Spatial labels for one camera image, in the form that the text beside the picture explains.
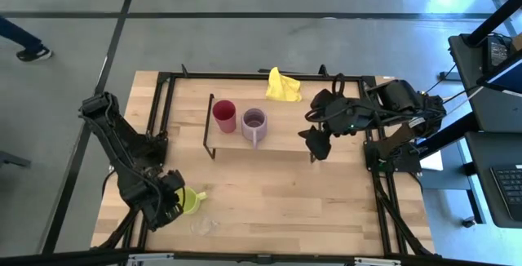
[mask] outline concrete floor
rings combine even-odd
[[[13,11],[120,11],[123,0],[0,0]],[[355,12],[490,13],[492,0],[132,0],[131,12]],[[521,30],[522,22],[513,25]],[[22,64],[20,48],[0,39],[0,150],[33,161],[29,170],[0,171],[0,256],[37,253],[59,197],[81,120],[77,108],[92,94],[104,64],[115,19],[12,19],[39,36],[56,55]],[[254,72],[281,70],[387,75],[426,90],[453,61],[447,38],[470,33],[481,20],[127,19],[105,89],[125,108],[136,70]],[[508,33],[501,26],[500,33]],[[441,83],[450,96],[459,83]],[[469,112],[464,106],[444,121]],[[108,160],[91,138],[64,222],[57,251],[90,245]],[[474,228],[456,223],[471,215],[464,192],[426,191],[424,199],[438,253],[454,259],[517,264],[522,230]],[[186,262],[196,265],[199,262]]]

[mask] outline red cup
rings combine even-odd
[[[224,133],[231,133],[236,130],[236,106],[229,100],[221,100],[212,108],[215,121],[219,129]]]

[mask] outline black shoe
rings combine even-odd
[[[33,62],[38,60],[47,60],[51,58],[52,51],[42,46],[42,49],[38,53],[32,53],[27,50],[19,51],[16,53],[16,57],[22,62]]]

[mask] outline black pants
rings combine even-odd
[[[26,32],[9,20],[0,16],[0,36],[8,38],[20,44],[31,53],[38,53],[42,50],[42,41],[31,33]]]

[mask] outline yellow towel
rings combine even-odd
[[[267,99],[287,102],[301,101],[299,88],[301,82],[279,74],[277,67],[272,68],[268,77]]]

